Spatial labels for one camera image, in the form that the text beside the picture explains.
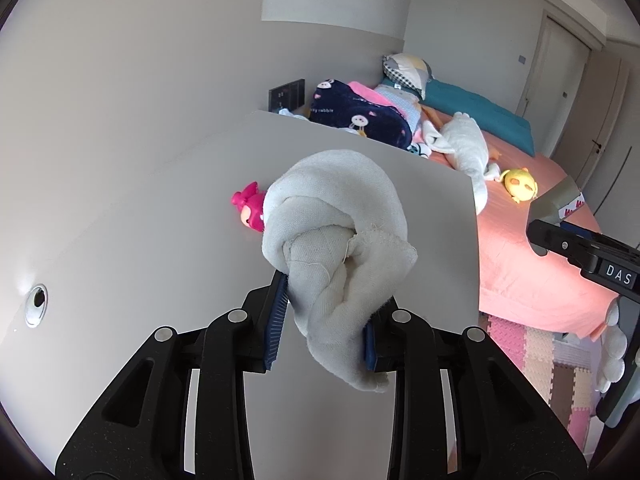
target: checkered pillow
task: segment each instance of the checkered pillow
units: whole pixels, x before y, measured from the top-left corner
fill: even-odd
[[[385,56],[382,68],[391,81],[417,91],[426,96],[427,83],[431,81],[431,67],[419,57],[411,54]]]

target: pink bedsheet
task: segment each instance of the pink bedsheet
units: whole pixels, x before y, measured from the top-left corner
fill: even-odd
[[[450,119],[438,114],[444,122]],[[566,176],[546,156],[537,154],[533,158],[483,133],[490,152],[491,148],[500,152],[497,161],[500,169],[528,168],[540,194]],[[439,153],[433,153],[431,160],[448,165]],[[537,256],[525,234],[529,202],[516,204],[499,182],[488,182],[487,187],[489,201],[478,216],[480,310],[542,330],[598,337],[609,303],[616,294],[585,280],[580,269],[558,254]],[[587,206],[575,212],[570,221],[600,231]]]

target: navy blanket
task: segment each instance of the navy blanket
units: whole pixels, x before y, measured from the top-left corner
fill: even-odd
[[[371,103],[350,86],[329,79],[316,88],[309,120],[334,128],[352,128],[361,136],[407,149],[412,133],[396,108]]]

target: door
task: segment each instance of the door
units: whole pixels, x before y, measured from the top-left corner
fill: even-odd
[[[553,160],[584,187],[620,113],[630,71],[619,56],[593,51]]]
[[[578,93],[589,47],[550,18],[542,27],[523,117],[537,152],[551,156]]]
[[[631,149],[594,216],[603,233],[623,244],[640,242],[640,150]]]

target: folded clothes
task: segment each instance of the folded clothes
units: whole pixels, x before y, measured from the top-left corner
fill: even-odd
[[[372,90],[368,86],[364,86],[362,83],[359,83],[357,81],[351,81],[349,83],[349,88],[351,88],[351,90],[356,92],[356,94],[358,94],[363,99],[366,99],[370,103],[380,106],[393,106],[400,112],[402,117],[406,119],[406,115],[404,114],[404,112],[400,108],[395,106],[389,99],[384,97],[381,93],[376,92],[375,90]]]
[[[415,134],[420,127],[420,116],[422,115],[422,107],[418,98],[414,94],[387,85],[378,85],[375,92],[400,110],[411,128],[411,133]]]
[[[366,369],[362,331],[417,259],[389,177],[358,152],[316,153],[269,188],[264,223],[262,253],[289,275],[311,355],[359,390],[384,390],[386,374]]]

